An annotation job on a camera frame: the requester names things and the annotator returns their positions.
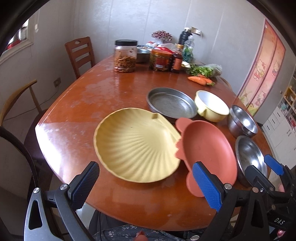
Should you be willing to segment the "wide stainless steel bowl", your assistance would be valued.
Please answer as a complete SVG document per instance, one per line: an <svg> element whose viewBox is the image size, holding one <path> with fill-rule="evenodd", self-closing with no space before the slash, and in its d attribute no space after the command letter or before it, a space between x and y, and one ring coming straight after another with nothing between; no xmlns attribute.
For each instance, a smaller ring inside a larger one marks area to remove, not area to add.
<svg viewBox="0 0 296 241"><path fill-rule="evenodd" d="M247 136L239 136L235 142L235 156L237 160L238 180L249 187L250 183L245 178L245 170L254 165L265 177L268 178L267 165L258 145Z"/></svg>

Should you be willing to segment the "deep stainless steel bowl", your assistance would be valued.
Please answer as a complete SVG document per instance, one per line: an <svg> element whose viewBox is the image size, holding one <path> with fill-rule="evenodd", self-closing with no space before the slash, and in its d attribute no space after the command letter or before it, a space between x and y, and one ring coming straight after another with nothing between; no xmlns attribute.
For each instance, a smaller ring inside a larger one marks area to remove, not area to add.
<svg viewBox="0 0 296 241"><path fill-rule="evenodd" d="M242 108L232 105L227 117L227 125L230 133L235 137L254 137L258 133L258 127L254 119Z"/></svg>

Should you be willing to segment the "yellow shell-shaped plate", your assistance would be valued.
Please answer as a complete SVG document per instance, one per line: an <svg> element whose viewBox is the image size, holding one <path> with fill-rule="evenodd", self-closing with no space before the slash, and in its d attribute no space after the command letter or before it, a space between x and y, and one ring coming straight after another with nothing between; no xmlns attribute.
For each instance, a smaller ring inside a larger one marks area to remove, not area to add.
<svg viewBox="0 0 296 241"><path fill-rule="evenodd" d="M152 183L179 167L175 156L181 138L161 114L123 108L106 116L93 136L96 155L112 175L134 183Z"/></svg>

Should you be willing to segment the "yellow bowl with handle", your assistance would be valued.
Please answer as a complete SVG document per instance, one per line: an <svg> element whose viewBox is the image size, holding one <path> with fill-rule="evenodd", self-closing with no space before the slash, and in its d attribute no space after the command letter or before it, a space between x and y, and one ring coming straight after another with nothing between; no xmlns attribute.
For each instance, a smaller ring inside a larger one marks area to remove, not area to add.
<svg viewBox="0 0 296 241"><path fill-rule="evenodd" d="M199 90L196 92L194 102L197 107L197 113L208 121L217 123L229 114L227 104L215 94Z"/></svg>

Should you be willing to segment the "round metal pan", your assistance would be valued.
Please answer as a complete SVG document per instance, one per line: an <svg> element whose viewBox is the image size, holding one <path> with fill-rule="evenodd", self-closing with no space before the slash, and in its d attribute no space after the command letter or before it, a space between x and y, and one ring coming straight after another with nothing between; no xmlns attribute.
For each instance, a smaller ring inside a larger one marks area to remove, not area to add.
<svg viewBox="0 0 296 241"><path fill-rule="evenodd" d="M153 113L160 113L173 123L179 118L192 119L197 115L197 106L191 97L172 88L152 89L147 94L147 104Z"/></svg>

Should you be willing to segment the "pink Hello Kitty door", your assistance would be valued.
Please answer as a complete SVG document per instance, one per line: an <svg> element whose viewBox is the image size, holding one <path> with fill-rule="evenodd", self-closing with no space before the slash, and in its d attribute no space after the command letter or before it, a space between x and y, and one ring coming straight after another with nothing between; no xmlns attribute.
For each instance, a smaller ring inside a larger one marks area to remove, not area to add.
<svg viewBox="0 0 296 241"><path fill-rule="evenodd" d="M258 112L273 87L285 52L286 48L274 28L268 21L264 21L254 62L238 94L251 115Z"/></svg>

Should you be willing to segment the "rear orange carrot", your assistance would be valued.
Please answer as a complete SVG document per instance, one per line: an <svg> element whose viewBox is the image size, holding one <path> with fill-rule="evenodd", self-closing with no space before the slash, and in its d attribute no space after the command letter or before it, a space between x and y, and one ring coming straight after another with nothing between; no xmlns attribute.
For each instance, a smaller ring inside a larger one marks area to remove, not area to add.
<svg viewBox="0 0 296 241"><path fill-rule="evenodd" d="M198 77L200 79L201 84L203 84L203 85L207 85L207 86L214 86L215 85L215 82L213 82L211 79L207 78L204 75L199 74Z"/></svg>

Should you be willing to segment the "orange carrot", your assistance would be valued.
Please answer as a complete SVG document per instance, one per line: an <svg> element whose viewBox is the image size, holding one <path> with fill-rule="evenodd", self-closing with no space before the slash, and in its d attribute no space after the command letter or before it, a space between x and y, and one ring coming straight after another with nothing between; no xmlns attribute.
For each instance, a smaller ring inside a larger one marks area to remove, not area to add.
<svg viewBox="0 0 296 241"><path fill-rule="evenodd" d="M211 79L207 78L204 75L199 74L198 77L200 79L201 84L203 84L203 85L207 85L207 86L214 86L215 85L215 82L213 82Z"/></svg>
<svg viewBox="0 0 296 241"><path fill-rule="evenodd" d="M205 78L201 78L201 77L197 77L197 76L190 76L188 77L188 80L197 83L199 85L202 86L206 86L207 85L207 80Z"/></svg>

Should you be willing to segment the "front orange carrot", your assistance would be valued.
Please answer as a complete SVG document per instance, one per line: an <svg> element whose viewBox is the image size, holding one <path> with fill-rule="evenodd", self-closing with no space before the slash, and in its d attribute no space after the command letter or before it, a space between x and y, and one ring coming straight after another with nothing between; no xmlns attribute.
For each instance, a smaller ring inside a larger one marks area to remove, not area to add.
<svg viewBox="0 0 296 241"><path fill-rule="evenodd" d="M205 78L201 78L201 77L197 77L197 76L190 76L188 77L188 80L197 83L199 85L202 86L206 86L207 85L207 80Z"/></svg>

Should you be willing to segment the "bag of green vegetables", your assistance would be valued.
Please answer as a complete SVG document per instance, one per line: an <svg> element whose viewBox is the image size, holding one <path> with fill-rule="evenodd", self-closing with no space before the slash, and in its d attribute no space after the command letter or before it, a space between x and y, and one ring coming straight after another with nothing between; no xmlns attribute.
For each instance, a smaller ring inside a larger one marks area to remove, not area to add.
<svg viewBox="0 0 296 241"><path fill-rule="evenodd" d="M220 76L222 74L222 66L217 64L208 65L198 65L190 64L187 73L191 76L203 75L205 77L211 78Z"/></svg>

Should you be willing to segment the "curved light wood chair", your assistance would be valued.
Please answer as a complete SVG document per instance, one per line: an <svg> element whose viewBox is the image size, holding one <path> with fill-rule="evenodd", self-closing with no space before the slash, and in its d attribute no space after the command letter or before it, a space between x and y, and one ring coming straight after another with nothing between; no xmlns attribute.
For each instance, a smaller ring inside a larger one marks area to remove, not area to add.
<svg viewBox="0 0 296 241"><path fill-rule="evenodd" d="M1 107L1 127L12 133L21 134L35 128L48 110L47 100L37 98L36 79L15 90Z"/></svg>

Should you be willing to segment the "brown sauce bottle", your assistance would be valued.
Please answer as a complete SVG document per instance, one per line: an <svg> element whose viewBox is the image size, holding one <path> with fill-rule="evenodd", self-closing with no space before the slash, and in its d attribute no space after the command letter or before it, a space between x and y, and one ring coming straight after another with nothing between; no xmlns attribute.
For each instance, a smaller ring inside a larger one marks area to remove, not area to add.
<svg viewBox="0 0 296 241"><path fill-rule="evenodd" d="M171 72L173 73L179 73L181 70L182 61L183 61L183 56L182 56L183 48L184 48L183 45L180 45L180 44L176 45L176 50L174 51L172 65L171 65Z"/></svg>

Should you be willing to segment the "red lidded tin jar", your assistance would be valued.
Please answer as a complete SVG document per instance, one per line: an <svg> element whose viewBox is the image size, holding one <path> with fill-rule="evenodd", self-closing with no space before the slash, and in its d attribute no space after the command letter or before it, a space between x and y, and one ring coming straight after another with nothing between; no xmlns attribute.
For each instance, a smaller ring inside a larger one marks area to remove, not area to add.
<svg viewBox="0 0 296 241"><path fill-rule="evenodd" d="M152 49L149 57L149 68L154 71L167 72L171 68L173 54L159 49Z"/></svg>

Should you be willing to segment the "clear bottle with green contents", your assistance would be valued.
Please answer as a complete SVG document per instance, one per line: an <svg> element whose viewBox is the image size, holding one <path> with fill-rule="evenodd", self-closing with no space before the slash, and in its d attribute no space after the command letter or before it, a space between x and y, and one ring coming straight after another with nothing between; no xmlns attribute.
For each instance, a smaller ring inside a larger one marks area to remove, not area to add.
<svg viewBox="0 0 296 241"><path fill-rule="evenodd" d="M182 51L183 60L187 63L191 63L193 59L194 50L194 38L192 35L184 42L184 47Z"/></svg>

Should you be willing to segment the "brown wooden slat chair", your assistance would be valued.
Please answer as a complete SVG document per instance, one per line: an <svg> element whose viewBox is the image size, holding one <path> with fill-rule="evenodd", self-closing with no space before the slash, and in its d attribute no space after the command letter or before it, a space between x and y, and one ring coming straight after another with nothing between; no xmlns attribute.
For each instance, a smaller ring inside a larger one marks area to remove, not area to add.
<svg viewBox="0 0 296 241"><path fill-rule="evenodd" d="M90 37L78 38L65 43L66 52L70 59L76 78L80 78L79 68L90 63L95 66L95 56Z"/></svg>

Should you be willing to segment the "plastic jar with black lid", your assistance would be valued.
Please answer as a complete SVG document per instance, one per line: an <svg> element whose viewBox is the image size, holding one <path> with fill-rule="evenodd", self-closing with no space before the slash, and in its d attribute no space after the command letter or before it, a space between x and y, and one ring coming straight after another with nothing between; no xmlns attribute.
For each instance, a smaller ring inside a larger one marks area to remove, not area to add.
<svg viewBox="0 0 296 241"><path fill-rule="evenodd" d="M135 71L137 61L137 40L115 40L114 71L130 73Z"/></svg>

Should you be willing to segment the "metal bowl behind jars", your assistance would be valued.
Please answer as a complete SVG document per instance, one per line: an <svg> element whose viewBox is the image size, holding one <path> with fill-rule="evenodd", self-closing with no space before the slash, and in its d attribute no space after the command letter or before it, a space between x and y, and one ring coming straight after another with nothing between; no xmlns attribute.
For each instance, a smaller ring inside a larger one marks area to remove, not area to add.
<svg viewBox="0 0 296 241"><path fill-rule="evenodd" d="M146 46L137 46L137 59L136 63L138 64L144 64L149 61L151 48L148 48Z"/></svg>

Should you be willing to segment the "red snack package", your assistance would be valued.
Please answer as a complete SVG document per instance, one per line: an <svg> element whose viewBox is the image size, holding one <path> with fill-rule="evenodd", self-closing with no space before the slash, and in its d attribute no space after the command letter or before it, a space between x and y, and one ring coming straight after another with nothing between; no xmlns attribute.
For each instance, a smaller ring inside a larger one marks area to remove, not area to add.
<svg viewBox="0 0 296 241"><path fill-rule="evenodd" d="M161 50L161 51L165 51L171 54L174 54L174 51L172 51L171 49L167 48L167 47L162 47L162 46L156 46L155 47L156 50Z"/></svg>

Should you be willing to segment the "black thermos bottle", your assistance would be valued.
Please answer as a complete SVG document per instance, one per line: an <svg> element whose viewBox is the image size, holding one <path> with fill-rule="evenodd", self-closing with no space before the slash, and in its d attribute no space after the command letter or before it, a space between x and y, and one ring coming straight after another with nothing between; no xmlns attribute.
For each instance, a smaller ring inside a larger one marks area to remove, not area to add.
<svg viewBox="0 0 296 241"><path fill-rule="evenodd" d="M184 45L184 43L187 41L187 39L190 35L192 35L191 28L185 27L184 30L180 34L178 44Z"/></svg>

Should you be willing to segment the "low wall outlet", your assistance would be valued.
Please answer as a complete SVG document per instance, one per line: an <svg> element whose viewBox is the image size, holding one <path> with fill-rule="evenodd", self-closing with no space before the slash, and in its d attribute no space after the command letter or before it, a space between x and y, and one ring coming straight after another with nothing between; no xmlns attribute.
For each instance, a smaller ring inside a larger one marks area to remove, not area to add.
<svg viewBox="0 0 296 241"><path fill-rule="evenodd" d="M55 81L54 81L54 86L58 87L61 84L61 78L58 77Z"/></svg>

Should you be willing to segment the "wall power socket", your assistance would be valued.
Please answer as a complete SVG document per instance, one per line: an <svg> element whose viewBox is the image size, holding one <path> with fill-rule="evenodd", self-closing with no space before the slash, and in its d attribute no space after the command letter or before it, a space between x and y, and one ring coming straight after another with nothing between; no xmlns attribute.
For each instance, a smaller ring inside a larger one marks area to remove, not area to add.
<svg viewBox="0 0 296 241"><path fill-rule="evenodd" d="M199 30L198 28L191 27L191 33L192 33L192 34L195 34L195 35L197 35L197 36L202 37L202 31Z"/></svg>

